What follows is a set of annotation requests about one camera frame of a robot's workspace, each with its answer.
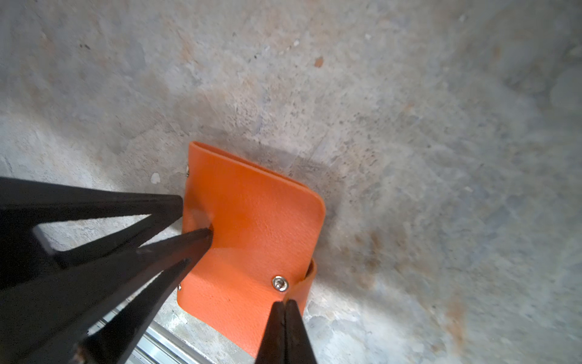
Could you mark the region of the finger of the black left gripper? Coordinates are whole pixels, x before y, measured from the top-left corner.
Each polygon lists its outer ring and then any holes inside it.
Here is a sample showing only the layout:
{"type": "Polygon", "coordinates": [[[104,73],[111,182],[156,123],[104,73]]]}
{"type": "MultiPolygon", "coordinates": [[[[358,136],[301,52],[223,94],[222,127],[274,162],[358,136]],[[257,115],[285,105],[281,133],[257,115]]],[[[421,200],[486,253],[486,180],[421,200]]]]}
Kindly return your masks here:
{"type": "Polygon", "coordinates": [[[200,229],[1,292],[3,363],[123,363],[212,244],[200,229]]]}
{"type": "Polygon", "coordinates": [[[1,287],[12,288],[42,275],[137,248],[177,221],[183,212],[178,195],[135,194],[59,184],[1,179],[1,287]],[[142,216],[115,233],[58,251],[41,224],[142,216]]]}

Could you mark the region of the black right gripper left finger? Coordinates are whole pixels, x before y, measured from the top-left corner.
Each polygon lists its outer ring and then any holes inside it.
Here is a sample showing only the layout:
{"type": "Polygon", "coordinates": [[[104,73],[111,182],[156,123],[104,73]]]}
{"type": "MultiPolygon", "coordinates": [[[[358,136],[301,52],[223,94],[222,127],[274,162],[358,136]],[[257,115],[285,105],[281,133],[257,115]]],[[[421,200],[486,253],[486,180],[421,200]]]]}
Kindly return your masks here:
{"type": "Polygon", "coordinates": [[[255,364],[284,364],[285,351],[285,304],[275,302],[271,307],[255,364]]]}

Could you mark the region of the orange card holder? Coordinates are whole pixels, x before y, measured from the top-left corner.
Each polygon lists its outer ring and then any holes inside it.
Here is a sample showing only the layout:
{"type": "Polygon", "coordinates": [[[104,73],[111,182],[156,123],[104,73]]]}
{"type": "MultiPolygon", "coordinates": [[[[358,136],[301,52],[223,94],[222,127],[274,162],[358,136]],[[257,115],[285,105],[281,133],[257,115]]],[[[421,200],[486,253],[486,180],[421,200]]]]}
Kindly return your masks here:
{"type": "Polygon", "coordinates": [[[183,230],[210,250],[182,280],[178,305],[256,356],[272,304],[305,309],[326,208],[306,185],[200,142],[188,149],[183,230]]]}

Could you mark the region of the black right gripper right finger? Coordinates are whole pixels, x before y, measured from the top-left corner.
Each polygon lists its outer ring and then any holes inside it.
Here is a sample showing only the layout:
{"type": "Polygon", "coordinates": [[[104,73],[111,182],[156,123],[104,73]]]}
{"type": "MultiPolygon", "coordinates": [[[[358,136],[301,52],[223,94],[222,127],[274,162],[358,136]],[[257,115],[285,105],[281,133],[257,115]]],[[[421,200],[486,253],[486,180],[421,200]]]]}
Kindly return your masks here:
{"type": "Polygon", "coordinates": [[[285,359],[286,364],[316,364],[314,351],[303,323],[298,303],[288,300],[285,303],[285,359]]]}

